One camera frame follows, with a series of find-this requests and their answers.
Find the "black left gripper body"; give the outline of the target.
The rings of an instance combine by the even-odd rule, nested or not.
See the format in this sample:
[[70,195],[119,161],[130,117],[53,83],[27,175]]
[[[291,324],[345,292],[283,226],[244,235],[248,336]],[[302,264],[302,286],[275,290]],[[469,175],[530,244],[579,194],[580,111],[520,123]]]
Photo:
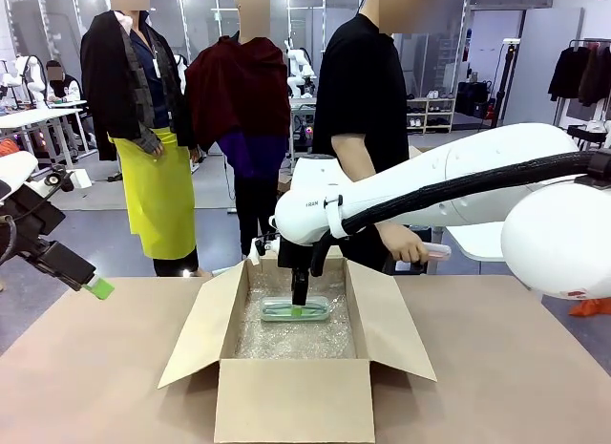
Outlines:
[[65,215],[28,186],[22,186],[1,205],[1,253],[43,254],[51,243],[44,239]]

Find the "person's right hand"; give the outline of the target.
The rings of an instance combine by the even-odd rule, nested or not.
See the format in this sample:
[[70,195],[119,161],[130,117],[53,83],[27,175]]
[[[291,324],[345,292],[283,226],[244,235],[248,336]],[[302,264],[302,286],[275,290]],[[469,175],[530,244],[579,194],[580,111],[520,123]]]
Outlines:
[[395,261],[425,263],[428,250],[422,240],[404,225],[382,222],[376,226],[382,243]]

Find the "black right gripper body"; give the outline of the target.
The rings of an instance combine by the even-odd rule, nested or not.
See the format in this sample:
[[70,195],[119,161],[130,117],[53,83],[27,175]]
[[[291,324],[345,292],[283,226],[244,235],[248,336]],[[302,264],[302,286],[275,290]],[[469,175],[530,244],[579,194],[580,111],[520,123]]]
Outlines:
[[313,255],[311,245],[299,245],[280,238],[278,250],[278,267],[288,269],[309,270]]

